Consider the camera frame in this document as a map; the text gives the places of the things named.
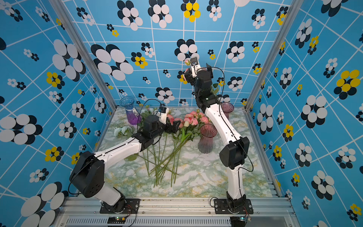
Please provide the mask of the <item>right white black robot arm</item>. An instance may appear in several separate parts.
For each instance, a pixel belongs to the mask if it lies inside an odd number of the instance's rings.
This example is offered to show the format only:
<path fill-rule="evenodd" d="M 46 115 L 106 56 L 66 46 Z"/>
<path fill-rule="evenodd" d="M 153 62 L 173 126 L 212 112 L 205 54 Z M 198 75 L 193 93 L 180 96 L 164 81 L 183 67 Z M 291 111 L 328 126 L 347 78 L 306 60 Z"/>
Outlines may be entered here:
<path fill-rule="evenodd" d="M 237 214 L 246 211 L 248 207 L 243 186 L 243 171 L 250 141 L 235 130 L 222 111 L 219 99 L 212 92 L 212 76 L 212 67 L 209 65 L 201 67 L 193 63 L 185 71 L 187 82 L 194 86 L 197 106 L 212 122 L 222 139 L 224 147 L 219 152 L 219 157 L 227 168 L 226 202 L 228 209 Z"/>

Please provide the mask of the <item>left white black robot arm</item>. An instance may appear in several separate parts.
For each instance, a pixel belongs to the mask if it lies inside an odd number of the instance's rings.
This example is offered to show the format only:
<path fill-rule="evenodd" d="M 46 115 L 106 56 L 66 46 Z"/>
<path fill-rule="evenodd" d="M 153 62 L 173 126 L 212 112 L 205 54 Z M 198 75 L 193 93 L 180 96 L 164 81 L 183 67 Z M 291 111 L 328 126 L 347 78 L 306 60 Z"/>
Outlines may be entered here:
<path fill-rule="evenodd" d="M 70 184 L 84 197 L 100 200 L 110 213 L 123 212 L 128 208 L 125 196 L 105 183 L 105 172 L 123 159 L 155 144 L 155 139 L 164 132 L 176 133 L 180 124 L 180 120 L 172 120 L 165 113 L 147 116 L 143 127 L 125 142 L 96 153 L 82 153 L 70 175 Z"/>

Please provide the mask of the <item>pink peony flower stem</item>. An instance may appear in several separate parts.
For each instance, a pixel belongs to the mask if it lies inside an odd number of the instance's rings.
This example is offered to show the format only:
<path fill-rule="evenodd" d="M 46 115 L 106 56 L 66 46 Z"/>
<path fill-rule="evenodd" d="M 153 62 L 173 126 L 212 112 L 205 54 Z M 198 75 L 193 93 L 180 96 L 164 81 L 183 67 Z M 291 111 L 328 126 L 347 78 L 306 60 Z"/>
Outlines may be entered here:
<path fill-rule="evenodd" d="M 187 59 L 186 61 L 185 61 L 185 63 L 187 64 L 187 66 L 190 68 L 190 60 L 191 60 L 191 58 L 189 58 L 189 59 Z M 216 86 L 214 86 L 213 85 L 213 83 L 212 83 L 212 89 L 211 89 L 211 93 L 208 95 L 208 96 L 195 96 L 196 98 L 198 98 L 198 99 L 202 99 L 202 98 L 205 98 L 205 99 L 212 99 L 212 98 L 214 98 L 214 97 L 216 97 L 216 91 L 215 91 L 215 89 L 216 89 L 216 87 L 217 87 L 218 85 L 216 85 Z"/>

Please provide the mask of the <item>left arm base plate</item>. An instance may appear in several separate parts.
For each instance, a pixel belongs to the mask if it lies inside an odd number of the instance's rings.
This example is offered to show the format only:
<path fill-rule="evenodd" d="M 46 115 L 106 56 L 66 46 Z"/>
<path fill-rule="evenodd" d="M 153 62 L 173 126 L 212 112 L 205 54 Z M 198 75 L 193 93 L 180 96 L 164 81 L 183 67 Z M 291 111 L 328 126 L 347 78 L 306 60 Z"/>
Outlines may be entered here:
<path fill-rule="evenodd" d="M 111 206 L 101 202 L 101 214 L 137 214 L 140 208 L 141 199 L 120 199 L 115 205 Z"/>

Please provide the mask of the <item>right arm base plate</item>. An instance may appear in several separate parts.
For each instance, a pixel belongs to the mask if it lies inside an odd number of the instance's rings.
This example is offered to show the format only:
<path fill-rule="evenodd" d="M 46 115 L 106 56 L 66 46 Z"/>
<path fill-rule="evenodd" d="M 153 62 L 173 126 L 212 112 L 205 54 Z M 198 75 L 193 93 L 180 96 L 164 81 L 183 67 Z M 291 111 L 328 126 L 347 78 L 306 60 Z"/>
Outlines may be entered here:
<path fill-rule="evenodd" d="M 244 198 L 237 202 L 215 198 L 211 205 L 216 214 L 251 215 L 254 213 L 251 200 Z"/>

